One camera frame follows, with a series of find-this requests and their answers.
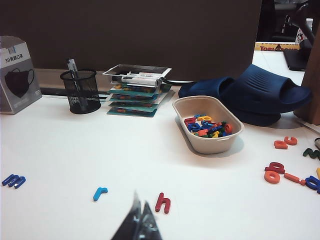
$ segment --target cap of marker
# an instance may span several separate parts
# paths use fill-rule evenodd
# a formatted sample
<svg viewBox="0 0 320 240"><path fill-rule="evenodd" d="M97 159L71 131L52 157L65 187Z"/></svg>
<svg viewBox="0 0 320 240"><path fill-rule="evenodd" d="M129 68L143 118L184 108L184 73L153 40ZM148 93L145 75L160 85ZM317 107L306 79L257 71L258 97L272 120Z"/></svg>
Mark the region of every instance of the cap of marker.
<svg viewBox="0 0 320 240"><path fill-rule="evenodd" d="M314 140L314 145L320 149L320 137L317 137L315 140Z"/></svg>

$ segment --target paper bowl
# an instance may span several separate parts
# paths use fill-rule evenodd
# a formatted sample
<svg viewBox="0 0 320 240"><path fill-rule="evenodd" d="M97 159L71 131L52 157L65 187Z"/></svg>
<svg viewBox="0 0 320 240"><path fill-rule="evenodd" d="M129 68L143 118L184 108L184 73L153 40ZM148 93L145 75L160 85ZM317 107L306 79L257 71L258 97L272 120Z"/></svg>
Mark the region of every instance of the paper bowl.
<svg viewBox="0 0 320 240"><path fill-rule="evenodd" d="M236 137L244 130L244 124L214 97L187 96L175 100L172 106L192 147L201 154L217 154L229 150ZM232 134L217 138L204 138L192 134L184 121L196 114L206 114L215 123L225 121L231 124Z"/></svg>

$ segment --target pen holder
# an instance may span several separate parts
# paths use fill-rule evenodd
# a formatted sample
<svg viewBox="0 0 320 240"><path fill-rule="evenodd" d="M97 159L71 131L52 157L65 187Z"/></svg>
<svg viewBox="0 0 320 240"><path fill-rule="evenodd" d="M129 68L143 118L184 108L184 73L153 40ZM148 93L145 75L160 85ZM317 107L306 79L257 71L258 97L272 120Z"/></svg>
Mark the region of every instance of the pen holder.
<svg viewBox="0 0 320 240"><path fill-rule="evenodd" d="M60 75L68 97L70 112L88 114L101 106L95 70L81 69L74 75L66 71Z"/></svg>

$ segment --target face mask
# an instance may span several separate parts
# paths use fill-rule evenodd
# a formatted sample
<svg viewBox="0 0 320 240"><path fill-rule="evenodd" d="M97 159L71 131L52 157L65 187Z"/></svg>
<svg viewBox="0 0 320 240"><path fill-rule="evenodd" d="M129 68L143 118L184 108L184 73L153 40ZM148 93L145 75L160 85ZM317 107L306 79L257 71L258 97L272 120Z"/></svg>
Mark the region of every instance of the face mask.
<svg viewBox="0 0 320 240"><path fill-rule="evenodd" d="M32 71L33 77L29 83L28 77L30 71ZM19 98L22 98L22 96L26 94L29 89L29 85L34 81L34 78L35 72L33 69L30 69L29 71L20 71L18 68L15 68L4 76L5 83L9 90Z"/></svg>

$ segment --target navy slipper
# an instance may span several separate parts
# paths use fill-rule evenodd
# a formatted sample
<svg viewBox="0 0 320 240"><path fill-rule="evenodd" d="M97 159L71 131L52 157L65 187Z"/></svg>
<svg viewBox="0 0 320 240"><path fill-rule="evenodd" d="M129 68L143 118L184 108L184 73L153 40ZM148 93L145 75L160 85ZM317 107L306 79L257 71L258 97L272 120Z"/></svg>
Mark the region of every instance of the navy slipper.
<svg viewBox="0 0 320 240"><path fill-rule="evenodd" d="M226 88L229 88L234 83L234 79L231 77L221 77L209 80L200 80L198 82L191 82L182 85L178 92L179 98L205 95L211 96L216 99L220 99L220 95L223 94Z"/></svg>
<svg viewBox="0 0 320 240"><path fill-rule="evenodd" d="M178 92L179 98L205 95L214 97L222 102L221 95L225 93L234 83L231 77L222 77L209 80L200 80L182 85ZM238 110L225 105L241 122L255 126L269 126L278 121L281 115L278 114L260 114L249 111Z"/></svg>
<svg viewBox="0 0 320 240"><path fill-rule="evenodd" d="M309 88L253 64L220 96L231 108L260 114L291 112L312 99Z"/></svg>

